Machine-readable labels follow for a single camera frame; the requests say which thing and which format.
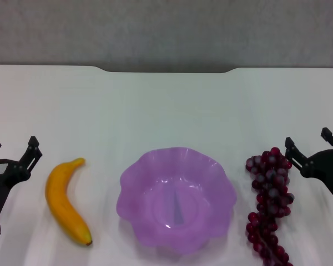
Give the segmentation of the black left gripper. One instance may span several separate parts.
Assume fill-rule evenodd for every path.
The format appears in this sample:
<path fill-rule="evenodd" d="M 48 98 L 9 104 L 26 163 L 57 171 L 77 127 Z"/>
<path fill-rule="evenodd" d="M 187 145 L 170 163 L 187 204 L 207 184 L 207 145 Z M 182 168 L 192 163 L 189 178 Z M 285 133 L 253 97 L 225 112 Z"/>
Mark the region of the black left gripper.
<path fill-rule="evenodd" d="M 35 136 L 31 136 L 28 147 L 19 162 L 0 159 L 0 214 L 11 189 L 31 177 L 31 171 L 41 157 L 42 152 L 39 149 L 39 142 Z"/>

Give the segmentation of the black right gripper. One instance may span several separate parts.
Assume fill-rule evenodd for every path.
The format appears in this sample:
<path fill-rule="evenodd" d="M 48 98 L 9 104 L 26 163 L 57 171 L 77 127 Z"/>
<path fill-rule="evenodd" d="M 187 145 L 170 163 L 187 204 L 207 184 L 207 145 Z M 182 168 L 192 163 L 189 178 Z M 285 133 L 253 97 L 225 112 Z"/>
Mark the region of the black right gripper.
<path fill-rule="evenodd" d="M 333 134 L 324 127 L 321 137 L 333 147 Z M 290 137 L 285 139 L 285 157 L 305 178 L 320 180 L 333 195 L 333 149 L 323 150 L 310 157 L 303 155 Z"/>

